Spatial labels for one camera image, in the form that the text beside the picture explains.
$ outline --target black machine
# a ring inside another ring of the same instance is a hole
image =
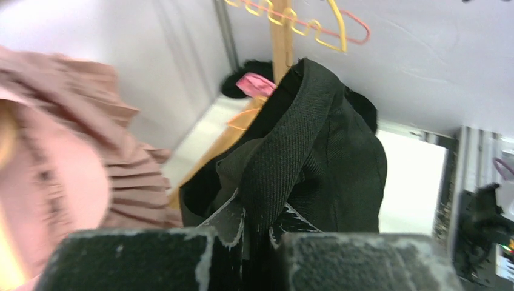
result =
[[[454,264],[466,290],[513,290],[514,221],[502,216],[499,187],[461,195]]]

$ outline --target white wall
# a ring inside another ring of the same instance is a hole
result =
[[[230,72],[212,1],[7,0],[0,45],[114,65],[132,132],[174,148]]]
[[[295,35],[295,57],[309,57],[369,97],[379,117],[438,133],[463,124],[514,135],[514,4],[502,0],[337,0],[371,28],[347,54]],[[293,1],[299,19],[336,21],[323,0]],[[228,7],[240,60],[271,59],[269,25]],[[346,19],[347,34],[364,30]]]

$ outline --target pink cloth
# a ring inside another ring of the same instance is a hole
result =
[[[14,103],[20,125],[0,203],[30,276],[76,230],[182,226],[160,171],[170,152],[128,132],[138,111],[116,83],[108,65],[0,47],[0,99]]]
[[[243,93],[252,98],[269,97],[276,89],[275,83],[256,73],[246,73],[236,85]]]

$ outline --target wooden beam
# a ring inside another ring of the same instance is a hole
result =
[[[292,0],[272,0],[273,10],[282,13],[286,8],[292,8]],[[273,47],[273,76],[278,84],[289,67],[293,65],[293,31],[290,23],[283,26],[270,22]]]

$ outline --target purple cable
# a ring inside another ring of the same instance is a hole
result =
[[[495,168],[496,170],[498,171],[499,175],[503,178],[503,180],[506,180],[507,177],[505,176],[505,174],[503,173],[503,171],[501,170],[500,168],[500,165],[502,165],[505,169],[507,169],[507,171],[509,171],[509,173],[511,173],[512,175],[514,175],[514,169],[509,166],[505,161],[503,161],[502,159],[500,158],[494,158],[493,159],[493,164],[495,165]]]

